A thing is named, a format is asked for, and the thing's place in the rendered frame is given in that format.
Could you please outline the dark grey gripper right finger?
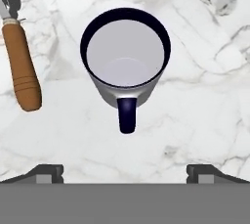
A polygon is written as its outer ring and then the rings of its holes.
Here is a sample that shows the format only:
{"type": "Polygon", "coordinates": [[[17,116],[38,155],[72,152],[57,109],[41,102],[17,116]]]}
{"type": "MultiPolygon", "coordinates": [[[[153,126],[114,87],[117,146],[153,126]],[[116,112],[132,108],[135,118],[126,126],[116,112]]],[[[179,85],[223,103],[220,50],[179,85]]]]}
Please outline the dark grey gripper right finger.
{"type": "Polygon", "coordinates": [[[224,174],[211,164],[188,164],[188,184],[249,184],[249,181],[224,174]]]}

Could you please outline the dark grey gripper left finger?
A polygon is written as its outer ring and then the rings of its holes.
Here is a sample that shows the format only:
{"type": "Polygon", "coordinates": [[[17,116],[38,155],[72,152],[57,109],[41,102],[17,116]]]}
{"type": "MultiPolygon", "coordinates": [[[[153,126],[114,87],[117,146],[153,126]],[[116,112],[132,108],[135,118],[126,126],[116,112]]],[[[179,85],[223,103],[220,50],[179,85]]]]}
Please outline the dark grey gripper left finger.
{"type": "Polygon", "coordinates": [[[38,164],[26,174],[22,174],[4,181],[0,184],[62,184],[62,164],[38,164]]]}

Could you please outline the wooden-handled kitchen tool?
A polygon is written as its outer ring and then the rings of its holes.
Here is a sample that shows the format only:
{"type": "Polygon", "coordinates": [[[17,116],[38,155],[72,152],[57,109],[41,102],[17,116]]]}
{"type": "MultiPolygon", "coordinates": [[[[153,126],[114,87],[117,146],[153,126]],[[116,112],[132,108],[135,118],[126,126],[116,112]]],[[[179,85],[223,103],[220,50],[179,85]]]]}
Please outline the wooden-handled kitchen tool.
{"type": "Polygon", "coordinates": [[[2,33],[7,49],[14,92],[26,112],[42,107],[42,92],[30,57],[25,31],[18,19],[21,0],[0,0],[2,33]]]}

